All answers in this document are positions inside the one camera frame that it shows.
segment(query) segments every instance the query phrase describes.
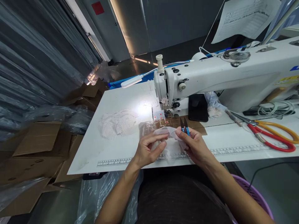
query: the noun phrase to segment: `black phone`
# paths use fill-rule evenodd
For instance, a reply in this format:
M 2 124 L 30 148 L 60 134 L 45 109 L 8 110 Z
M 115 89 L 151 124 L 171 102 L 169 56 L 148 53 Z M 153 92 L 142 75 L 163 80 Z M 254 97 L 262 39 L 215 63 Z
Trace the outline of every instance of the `black phone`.
M 204 94 L 193 94 L 189 96 L 188 119 L 192 121 L 208 122 L 208 103 Z

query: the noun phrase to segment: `gray curtain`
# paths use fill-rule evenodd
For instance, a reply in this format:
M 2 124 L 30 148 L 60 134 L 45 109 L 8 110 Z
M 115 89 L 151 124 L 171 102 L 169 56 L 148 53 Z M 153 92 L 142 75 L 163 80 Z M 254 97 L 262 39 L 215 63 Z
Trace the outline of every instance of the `gray curtain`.
M 64 0 L 0 0 L 0 141 L 102 61 Z

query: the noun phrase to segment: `paper document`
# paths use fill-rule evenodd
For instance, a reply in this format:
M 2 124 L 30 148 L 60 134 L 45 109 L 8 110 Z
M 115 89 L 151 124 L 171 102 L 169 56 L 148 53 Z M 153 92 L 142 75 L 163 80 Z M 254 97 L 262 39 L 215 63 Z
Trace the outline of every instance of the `paper document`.
M 235 34 L 255 39 L 274 19 L 280 0 L 230 0 L 224 4 L 212 44 Z

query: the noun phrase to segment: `measuring tape strip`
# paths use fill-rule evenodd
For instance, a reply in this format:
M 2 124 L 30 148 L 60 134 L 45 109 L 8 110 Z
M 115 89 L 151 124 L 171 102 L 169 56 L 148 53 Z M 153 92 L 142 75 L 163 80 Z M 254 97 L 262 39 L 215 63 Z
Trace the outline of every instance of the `measuring tape strip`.
M 275 143 L 273 145 L 281 146 L 282 148 L 287 148 L 287 146 L 285 146 L 282 143 Z M 215 157 L 227 156 L 227 155 L 240 155 L 248 152 L 264 151 L 264 150 L 273 150 L 273 149 L 263 144 L 210 149 L 210 151 Z M 128 165 L 131 159 L 132 157 L 110 159 L 110 160 L 99 160 L 97 163 L 97 167 Z M 155 162 L 189 160 L 189 159 L 190 157 L 187 155 L 186 152 L 180 152 L 179 154 L 174 153 L 167 157 L 160 155 Z

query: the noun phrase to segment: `person's left hand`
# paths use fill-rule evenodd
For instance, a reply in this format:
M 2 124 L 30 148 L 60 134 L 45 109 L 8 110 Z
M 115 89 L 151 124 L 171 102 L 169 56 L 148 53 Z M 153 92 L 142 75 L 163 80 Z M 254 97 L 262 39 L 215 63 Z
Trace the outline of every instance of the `person's left hand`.
M 144 135 L 138 143 L 137 151 L 131 162 L 137 165 L 138 169 L 143 168 L 156 161 L 158 156 L 166 147 L 166 141 L 161 142 L 153 151 L 151 151 L 153 144 L 158 140 L 166 140 L 168 134 L 147 134 Z

